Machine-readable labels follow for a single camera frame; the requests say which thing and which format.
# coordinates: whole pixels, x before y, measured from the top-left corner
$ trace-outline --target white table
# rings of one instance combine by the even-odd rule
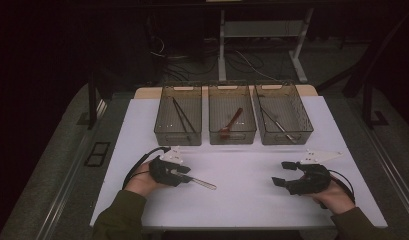
[[[131,100],[101,188],[97,216],[113,201],[130,168],[158,147],[154,123],[159,99]],[[362,178],[323,97],[302,97],[314,132],[306,145],[263,146],[256,133],[252,145],[212,146],[208,133],[208,99],[203,97],[202,145],[181,146],[190,176],[215,184],[209,190],[193,182],[153,192],[142,217],[144,229],[310,229],[332,227],[331,213],[308,197],[290,195],[274,186],[271,177],[294,180],[301,171],[282,169],[282,161],[299,161],[306,149],[340,151],[343,156],[324,163],[353,184],[357,205],[375,226],[386,227],[382,213]]]

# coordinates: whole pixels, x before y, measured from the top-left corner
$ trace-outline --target table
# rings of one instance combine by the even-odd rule
[[[209,190],[195,183],[153,192],[142,222],[147,230],[196,229],[311,229],[333,227],[331,213],[306,197],[289,195],[275,187],[271,177],[297,179],[300,171],[284,170],[282,161],[298,161],[306,149],[340,151],[343,156],[326,162],[353,184],[357,205],[375,226],[386,227],[370,190],[361,176],[323,97],[309,85],[297,86],[314,126],[301,146],[263,146],[257,131],[251,145],[212,146],[208,134],[208,99],[203,89],[202,145],[181,146],[190,175],[215,184]],[[139,89],[128,107],[115,150],[90,224],[113,201],[129,169],[143,154],[156,148],[153,132],[161,88]]]

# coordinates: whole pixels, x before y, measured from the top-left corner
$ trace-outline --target wire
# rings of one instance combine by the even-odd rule
[[[188,74],[192,74],[192,75],[203,75],[203,74],[207,74],[207,73],[211,72],[211,71],[214,69],[214,67],[216,66],[216,63],[217,63],[217,59],[213,62],[213,64],[210,66],[210,68],[209,68],[208,70],[205,70],[205,71],[203,71],[203,72],[191,72],[191,71],[187,70],[186,68],[181,67],[181,66],[178,66],[178,65],[176,65],[176,64],[169,64],[169,66],[173,66],[173,67],[179,68],[179,69],[183,70],[183,72],[188,73]]]
[[[266,75],[266,74],[264,74],[264,73],[259,72],[257,69],[255,69],[255,68],[253,67],[253,65],[248,61],[248,59],[247,59],[244,55],[242,55],[242,53],[240,53],[240,52],[237,51],[237,50],[235,50],[235,52],[237,52],[237,53],[248,63],[248,65],[249,65],[256,73],[260,74],[260,75],[263,76],[263,77],[267,77],[267,78],[269,78],[269,79],[272,79],[272,80],[276,80],[276,81],[277,81],[277,79],[272,78],[272,77],[270,77],[270,76],[268,76],[268,75]]]
[[[182,81],[189,81],[189,79],[187,77],[185,77],[184,75],[182,75],[181,73],[170,70],[170,69],[167,69],[167,68],[163,70],[163,73],[165,73],[168,76],[171,76],[173,78],[176,78],[178,81],[181,81],[181,82]]]
[[[138,176],[139,174],[148,173],[148,172],[150,172],[150,171],[143,171],[143,172],[135,173],[135,174],[132,175],[132,177],[130,179],[134,178],[135,176]]]
[[[170,149],[171,149],[170,147],[158,147],[158,148],[155,148],[155,149],[151,150],[149,153],[145,154],[144,156],[142,156],[141,159],[139,159],[139,161],[135,163],[135,165],[132,167],[132,169],[130,169],[129,173],[126,175],[125,180],[123,181],[123,188],[122,189],[124,189],[126,187],[127,183],[129,182],[129,180],[132,177],[137,175],[134,172],[136,172],[136,170],[139,168],[139,166],[141,166],[141,164],[144,163],[145,160],[147,160],[147,158],[151,154],[153,154],[153,153],[155,153],[155,152],[157,152],[159,150],[163,150],[164,153],[166,153],[166,152],[170,151]]]
[[[164,42],[163,42],[163,39],[161,39],[161,38],[159,38],[159,37],[157,37],[157,36],[154,36],[154,38],[160,40],[160,42],[161,42],[161,49],[160,49],[160,51],[158,51],[158,52],[159,52],[159,53],[163,52],[164,47],[165,47]]]
[[[229,66],[231,66],[233,69],[235,69],[238,72],[242,72],[242,73],[254,73],[254,71],[251,69],[250,71],[244,71],[241,70],[240,68],[235,67],[231,61],[233,61],[233,59],[231,59],[230,57],[228,57],[227,55],[225,55],[225,61],[227,64],[229,64]]]
[[[248,53],[248,55],[251,55],[251,56],[253,56],[255,59],[257,59],[258,60],[258,62],[260,63],[260,65],[258,65],[258,66],[256,66],[255,64],[252,64],[250,61],[249,61],[249,63],[251,63],[251,65],[255,68],[255,69],[259,69],[259,68],[262,68],[262,67],[264,67],[264,62],[263,62],[263,60],[261,60],[261,58],[259,58],[257,55],[255,55],[255,54],[251,54],[251,53]],[[244,65],[244,66],[250,66],[247,62],[245,62],[244,63],[244,59],[241,57],[240,58],[241,59],[241,61],[238,61],[238,60],[235,60],[235,59],[232,59],[232,61],[234,61],[235,63],[238,63],[238,64],[241,64],[241,65]]]
[[[351,184],[351,182],[344,176],[344,175],[342,175],[341,173],[339,173],[339,172],[337,172],[337,171],[334,171],[334,170],[328,170],[329,172],[333,172],[333,173],[336,173],[336,174],[338,174],[338,175],[340,175],[342,178],[344,178],[345,179],[345,181],[347,181],[348,182],[348,185],[350,185],[350,190],[351,190],[351,193],[353,194],[353,196],[354,196],[354,189],[353,189],[353,185]]]
[[[161,54],[158,54],[158,53],[155,53],[155,52],[150,52],[150,53],[157,56],[157,57],[166,58],[166,55],[161,55]]]

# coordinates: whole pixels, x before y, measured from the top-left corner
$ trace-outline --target metal tool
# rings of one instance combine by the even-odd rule
[[[282,125],[281,125],[278,121],[276,121],[275,119],[271,118],[270,115],[269,115],[262,107],[260,107],[260,109],[261,109],[261,111],[262,111],[263,113],[266,114],[266,116],[267,116],[272,122],[274,122],[274,123],[276,124],[276,126],[277,126],[283,133],[286,132],[285,128],[282,127]],[[296,140],[293,136],[291,136],[291,135],[289,135],[289,134],[286,134],[286,137],[287,137],[292,143],[297,143],[297,140]]]
[[[230,122],[223,128],[221,128],[219,130],[220,132],[220,138],[222,139],[227,139],[229,138],[229,132],[230,129],[232,127],[232,125],[235,123],[235,121],[239,118],[239,116],[241,115],[243,109],[242,108],[238,108],[238,110],[236,110],[235,115],[233,115],[232,119],[230,120]]]
[[[176,101],[176,99],[174,97],[172,97],[173,100],[173,104],[175,105],[175,109],[176,109],[176,113],[179,116],[180,119],[180,123],[182,124],[183,130],[185,132],[188,132],[186,130],[185,124],[183,123],[182,120],[182,116],[183,118],[186,120],[186,122],[188,123],[189,127],[191,128],[192,132],[196,133],[197,131],[195,131],[194,126],[192,126],[192,123],[189,121],[188,117],[186,116],[185,112],[182,110],[182,108],[180,107],[179,103]]]
[[[201,186],[204,186],[204,187],[209,188],[209,189],[211,189],[211,190],[216,190],[216,189],[217,189],[217,187],[216,187],[215,185],[211,184],[211,183],[204,182],[204,181],[199,180],[199,179],[197,179],[197,178],[194,178],[194,177],[188,176],[188,175],[186,175],[186,174],[180,173],[180,172],[178,172],[176,169],[172,169],[172,170],[170,171],[170,173],[171,173],[171,174],[174,174],[174,175],[176,175],[176,176],[179,176],[179,177],[183,178],[184,180],[186,180],[186,181],[188,181],[188,182],[189,182],[189,181],[193,181],[193,182],[195,182],[195,183],[198,183],[198,184],[200,184]]]

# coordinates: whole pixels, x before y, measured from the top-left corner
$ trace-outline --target dark green sleeve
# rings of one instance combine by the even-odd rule
[[[93,239],[142,239],[141,217],[146,201],[139,194],[119,191],[111,206],[95,221]]]
[[[332,216],[341,239],[349,240],[396,240],[397,236],[380,229],[369,221],[360,208],[356,207],[343,214]]]

